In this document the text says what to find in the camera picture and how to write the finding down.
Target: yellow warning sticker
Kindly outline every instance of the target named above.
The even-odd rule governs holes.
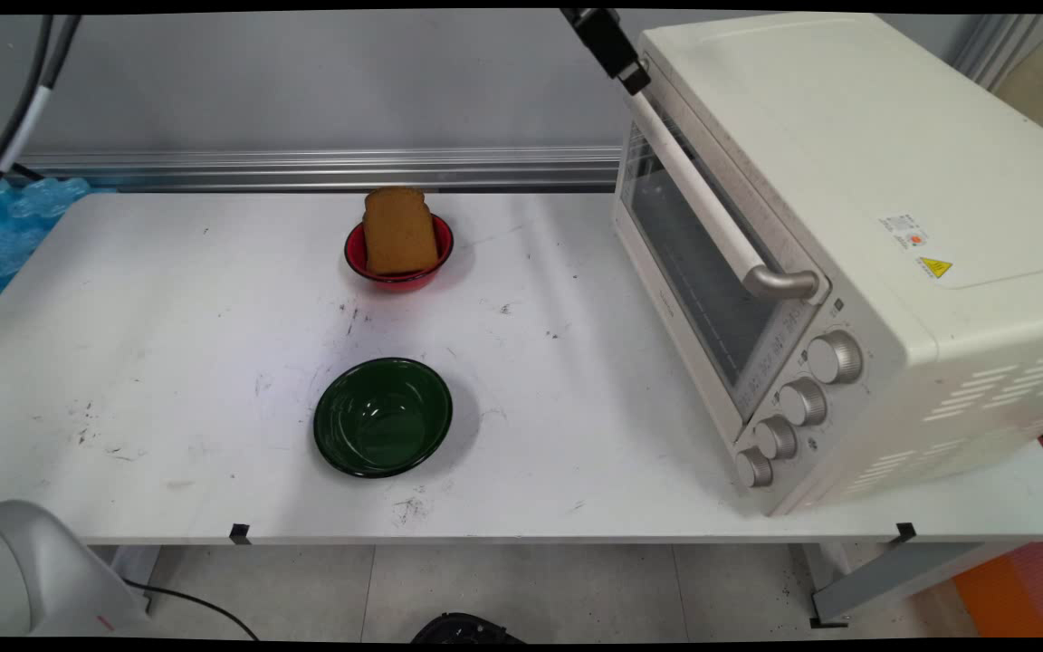
[[[923,267],[927,267],[928,271],[931,272],[932,276],[941,277],[946,271],[951,269],[951,263],[945,263],[943,260],[936,260],[930,258],[920,258],[920,263],[923,263]]]

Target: orange object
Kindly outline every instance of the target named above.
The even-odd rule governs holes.
[[[965,571],[952,583],[980,635],[1043,638],[1043,621],[1009,556]]]

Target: toast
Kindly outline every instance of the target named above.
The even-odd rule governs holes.
[[[417,189],[377,189],[365,197],[366,267],[382,276],[437,264],[434,218]]]

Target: red bowl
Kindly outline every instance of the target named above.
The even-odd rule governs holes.
[[[353,227],[351,232],[348,232],[348,239],[344,241],[344,260],[347,261],[348,267],[351,267],[353,271],[372,281],[386,292],[412,292],[422,288],[434,280],[434,276],[437,276],[438,269],[442,268],[453,252],[453,232],[448,224],[436,215],[432,217],[434,217],[434,239],[437,243],[438,258],[437,264],[432,265],[429,269],[403,273],[401,276],[382,276],[380,273],[368,271],[368,248],[365,248],[364,222],[359,223]]]

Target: gray wall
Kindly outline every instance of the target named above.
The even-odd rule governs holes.
[[[761,13],[621,17],[636,38]],[[977,20],[881,17],[949,63]],[[0,128],[37,32],[38,17],[0,17]],[[26,151],[617,145],[624,113],[554,9],[84,17]]]

